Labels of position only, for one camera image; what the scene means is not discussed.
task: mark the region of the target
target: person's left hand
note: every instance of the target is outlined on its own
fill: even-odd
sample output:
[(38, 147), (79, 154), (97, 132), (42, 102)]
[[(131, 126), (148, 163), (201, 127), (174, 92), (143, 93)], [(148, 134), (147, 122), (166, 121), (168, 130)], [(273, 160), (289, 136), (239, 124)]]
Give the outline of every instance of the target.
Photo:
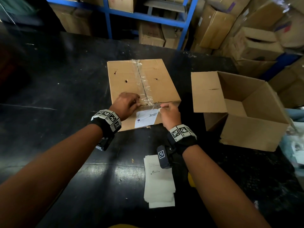
[(121, 121), (126, 120), (140, 106), (139, 95), (122, 92), (109, 110), (114, 111)]

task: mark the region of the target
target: stack of paper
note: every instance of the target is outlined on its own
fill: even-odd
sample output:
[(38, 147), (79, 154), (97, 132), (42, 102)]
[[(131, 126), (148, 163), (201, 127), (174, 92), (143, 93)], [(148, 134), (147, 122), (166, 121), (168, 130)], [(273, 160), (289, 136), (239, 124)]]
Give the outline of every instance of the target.
[(143, 198), (149, 208), (175, 206), (172, 169), (162, 169), (157, 155), (146, 156), (143, 161), (146, 174)]

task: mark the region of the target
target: table surface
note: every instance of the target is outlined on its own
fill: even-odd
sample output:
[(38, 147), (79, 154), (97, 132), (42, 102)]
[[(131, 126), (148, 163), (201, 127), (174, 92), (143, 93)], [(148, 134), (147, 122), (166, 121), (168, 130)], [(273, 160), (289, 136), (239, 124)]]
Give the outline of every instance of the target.
[[(200, 146), (272, 227), (298, 224), (304, 193), (281, 151), (222, 145), (218, 134), (206, 132), (203, 114), (193, 113), (190, 73), (236, 73), (230, 59), (69, 33), (0, 37), (20, 60), (18, 71), (0, 88), (0, 182), (111, 105), (107, 61), (161, 58), (182, 99), (182, 122)], [(144, 201), (143, 158), (168, 143), (166, 134), (162, 124), (117, 133), (106, 152), (92, 152), (37, 227), (213, 226), (179, 156), (173, 167), (176, 206), (149, 209)]]

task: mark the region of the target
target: blue shelf frame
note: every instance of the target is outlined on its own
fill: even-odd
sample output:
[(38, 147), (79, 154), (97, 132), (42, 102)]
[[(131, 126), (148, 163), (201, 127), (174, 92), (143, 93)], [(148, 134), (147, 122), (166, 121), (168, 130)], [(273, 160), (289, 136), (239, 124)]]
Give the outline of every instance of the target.
[[(153, 16), (153, 15), (148, 15), (148, 14), (142, 14), (142, 13), (136, 13), (136, 12), (128, 13), (128, 12), (124, 12), (124, 11), (120, 11), (120, 10), (110, 9), (109, 5), (108, 5), (108, 0), (103, 0), (104, 6), (92, 5), (89, 3), (69, 1), (69, 0), (47, 0), (47, 1), (49, 3), (54, 3), (54, 4), (67, 5), (67, 6), (72, 6), (72, 7), (76, 7), (76, 8), (103, 12), (105, 14), (105, 19), (106, 19), (107, 29), (108, 29), (108, 37), (110, 39), (112, 39), (110, 14), (120, 15), (120, 16), (124, 16), (124, 17), (144, 20), (144, 21), (148, 21), (148, 22), (155, 22), (155, 23), (183, 28), (183, 31), (181, 33), (180, 40), (178, 43), (178, 47), (177, 47), (178, 50), (180, 50), (183, 45), (185, 36), (188, 31), (189, 24), (191, 22), (191, 18), (193, 16), (196, 4), (198, 2), (198, 0), (192, 0), (188, 13), (186, 12), (182, 16), (183, 20), (173, 20), (173, 19), (161, 18), (158, 16)], [(184, 0), (183, 6), (186, 6), (187, 3), (188, 3), (188, 0)]]

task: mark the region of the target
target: black wristband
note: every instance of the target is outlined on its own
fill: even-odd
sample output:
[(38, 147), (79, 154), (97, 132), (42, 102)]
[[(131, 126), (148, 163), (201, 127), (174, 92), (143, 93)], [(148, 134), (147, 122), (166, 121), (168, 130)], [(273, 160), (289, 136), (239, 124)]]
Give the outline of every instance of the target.
[(100, 110), (92, 117), (89, 124), (99, 126), (106, 138), (113, 137), (121, 129), (120, 118), (111, 110)]
[(176, 149), (176, 152), (180, 155), (182, 155), (189, 146), (197, 144), (196, 135), (184, 124), (175, 126), (169, 130), (167, 138), (172, 148)]

